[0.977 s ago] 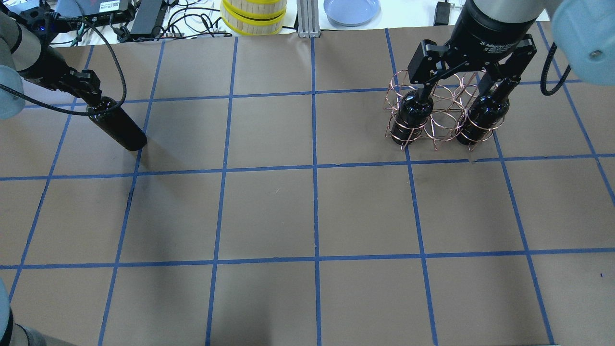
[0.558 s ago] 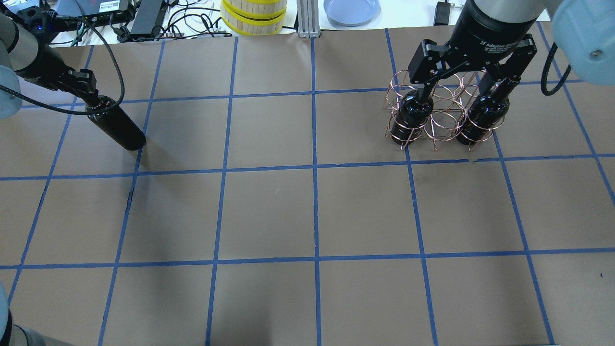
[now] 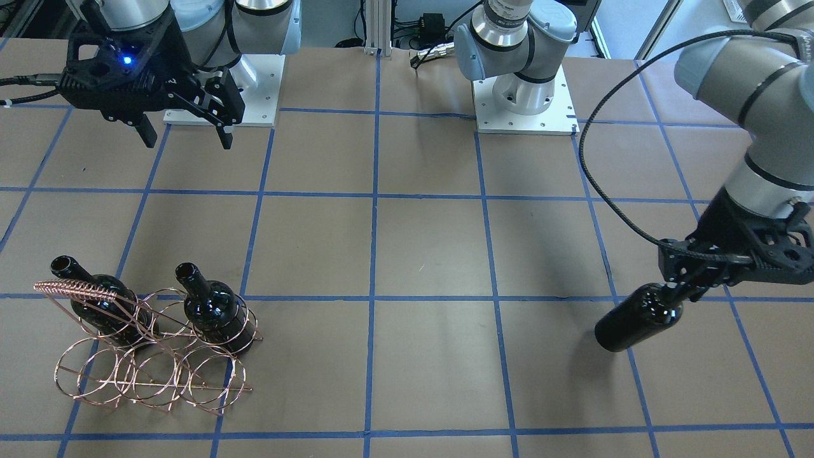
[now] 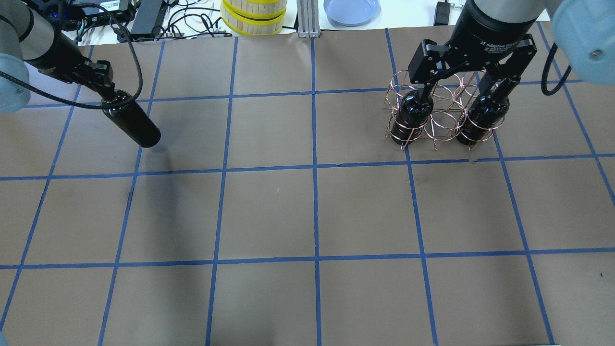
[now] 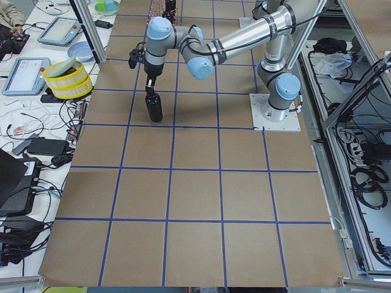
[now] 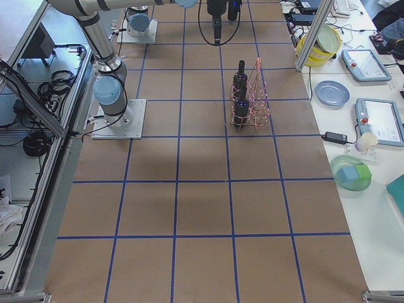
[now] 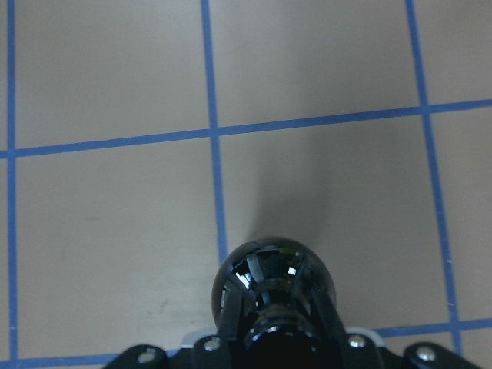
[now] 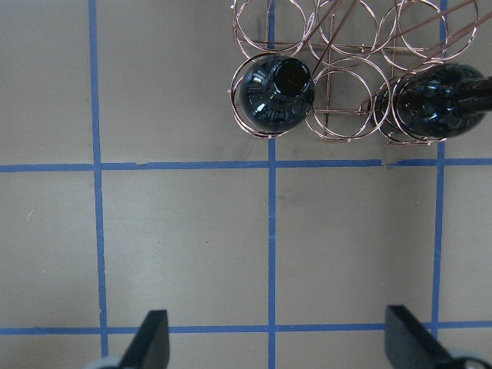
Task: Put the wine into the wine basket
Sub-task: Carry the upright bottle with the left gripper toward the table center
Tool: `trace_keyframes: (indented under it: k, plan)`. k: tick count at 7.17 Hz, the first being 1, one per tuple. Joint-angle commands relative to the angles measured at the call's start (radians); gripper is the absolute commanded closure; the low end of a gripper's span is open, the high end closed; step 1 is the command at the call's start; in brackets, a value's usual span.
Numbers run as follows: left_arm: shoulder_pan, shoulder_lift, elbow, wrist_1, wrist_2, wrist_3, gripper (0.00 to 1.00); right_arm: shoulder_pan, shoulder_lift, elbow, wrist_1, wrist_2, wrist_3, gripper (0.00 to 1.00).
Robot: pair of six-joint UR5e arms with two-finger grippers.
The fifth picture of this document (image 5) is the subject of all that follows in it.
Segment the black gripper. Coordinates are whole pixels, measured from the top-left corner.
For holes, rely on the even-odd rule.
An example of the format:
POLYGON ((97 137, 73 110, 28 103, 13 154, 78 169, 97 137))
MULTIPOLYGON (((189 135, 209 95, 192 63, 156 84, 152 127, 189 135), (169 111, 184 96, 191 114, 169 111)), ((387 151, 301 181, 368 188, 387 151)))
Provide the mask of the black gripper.
POLYGON ((163 73, 164 64, 154 65, 149 61, 144 60, 144 71, 147 74, 147 81, 145 85, 145 91, 151 92, 155 86, 156 78, 163 73))

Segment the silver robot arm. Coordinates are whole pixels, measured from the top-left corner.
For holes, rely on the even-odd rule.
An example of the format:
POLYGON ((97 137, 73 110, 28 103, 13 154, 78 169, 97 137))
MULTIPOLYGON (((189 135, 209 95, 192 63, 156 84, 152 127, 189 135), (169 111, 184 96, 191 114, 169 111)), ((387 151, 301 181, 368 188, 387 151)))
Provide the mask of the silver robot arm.
POLYGON ((147 74, 145 103, 151 121, 163 119, 161 99, 154 86, 163 72, 168 50, 177 49, 191 76, 202 80, 213 73, 214 66, 262 44, 266 44, 266 51, 258 75, 269 90, 269 98, 261 106, 261 114, 272 122, 284 121, 301 84, 286 71, 283 47, 299 25, 318 15, 319 1, 259 1, 259 5, 266 11, 255 13, 253 22, 208 43, 203 42, 199 27, 174 26, 161 16, 150 20, 139 61, 147 74))

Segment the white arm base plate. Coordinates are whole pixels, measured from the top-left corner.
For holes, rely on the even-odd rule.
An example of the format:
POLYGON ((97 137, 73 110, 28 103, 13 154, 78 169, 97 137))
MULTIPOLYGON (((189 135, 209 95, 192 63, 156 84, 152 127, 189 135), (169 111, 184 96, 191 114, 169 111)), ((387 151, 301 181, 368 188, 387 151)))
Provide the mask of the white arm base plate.
POLYGON ((276 110, 269 104, 269 94, 251 93, 250 108, 254 131, 300 132, 296 106, 292 101, 285 110, 276 110))

